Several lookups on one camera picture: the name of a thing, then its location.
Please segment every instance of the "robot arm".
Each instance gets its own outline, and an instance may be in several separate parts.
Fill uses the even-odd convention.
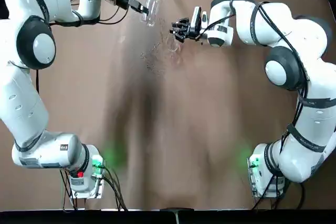
[[[30,69],[49,67],[56,45],[49,23],[61,26],[96,24],[101,0],[5,0],[9,19],[0,20],[0,119],[14,137],[12,158],[26,168],[65,168],[77,198],[100,198],[104,166],[97,148],[70,133],[48,132],[48,112],[34,88]],[[139,13],[148,9],[136,0],[110,0]]]
[[[259,144],[248,158],[254,196],[277,197],[276,189],[283,193],[285,178],[305,181],[336,146],[336,66],[321,59],[332,32],[318,18],[293,18],[285,4],[253,0],[213,0],[209,22],[196,7],[191,22],[180,19],[170,32],[180,42],[189,38],[207,40],[214,47],[229,46],[233,29],[228,20],[233,16],[245,44],[271,48],[265,61],[269,81],[299,93],[296,118],[282,140]]]

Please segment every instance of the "robotic hand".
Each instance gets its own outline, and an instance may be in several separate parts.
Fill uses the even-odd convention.
[[[321,19],[292,18],[287,5],[253,0],[213,0],[210,20],[196,7],[188,18],[172,23],[175,38],[184,42],[207,40],[211,46],[229,46],[236,16],[240,39],[248,45],[269,46],[265,73],[271,83],[297,90],[296,115],[280,140],[259,144],[248,158],[251,190],[255,197],[278,197],[285,178],[301,183],[312,176],[336,146],[336,66],[321,56],[332,39]]]
[[[65,168],[77,198],[101,198],[104,161],[93,145],[78,136],[48,132],[48,112],[35,90],[30,69],[49,67],[56,55],[50,24],[81,26],[100,19],[101,0],[5,0],[9,19],[0,20],[0,119],[14,136],[12,158],[26,168]],[[109,0],[139,13],[136,0]]]

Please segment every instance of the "transparent cup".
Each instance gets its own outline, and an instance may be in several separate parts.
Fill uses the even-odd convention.
[[[148,26],[154,26],[157,12],[159,10],[160,0],[146,0],[145,7],[148,8],[149,13],[143,13],[141,21],[145,22]]]

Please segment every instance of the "green indicator light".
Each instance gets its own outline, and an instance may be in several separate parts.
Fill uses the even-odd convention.
[[[92,173],[93,177],[103,177],[104,160],[100,155],[92,156]]]

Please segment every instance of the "brown table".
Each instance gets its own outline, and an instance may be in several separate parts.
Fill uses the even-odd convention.
[[[190,17],[196,5],[209,12],[211,1],[161,0],[153,28],[135,12],[113,26],[53,27],[57,59],[40,73],[48,129],[74,132],[102,154],[112,146],[124,150],[126,161],[116,168],[129,208],[252,207],[246,158],[292,120],[296,94],[264,73],[269,48],[246,46],[235,34],[229,48],[186,41],[178,53],[168,51],[170,23]],[[328,0],[257,1],[286,3],[293,16],[323,18],[336,31]],[[115,9],[104,2],[102,18]],[[335,62],[335,53],[333,43],[325,60]],[[15,166],[13,139],[0,126],[0,209],[61,208],[58,171]],[[335,162],[332,154],[305,183],[304,208],[336,207]],[[280,208],[294,208],[299,199],[300,187],[291,185]],[[110,188],[87,207],[114,208]]]

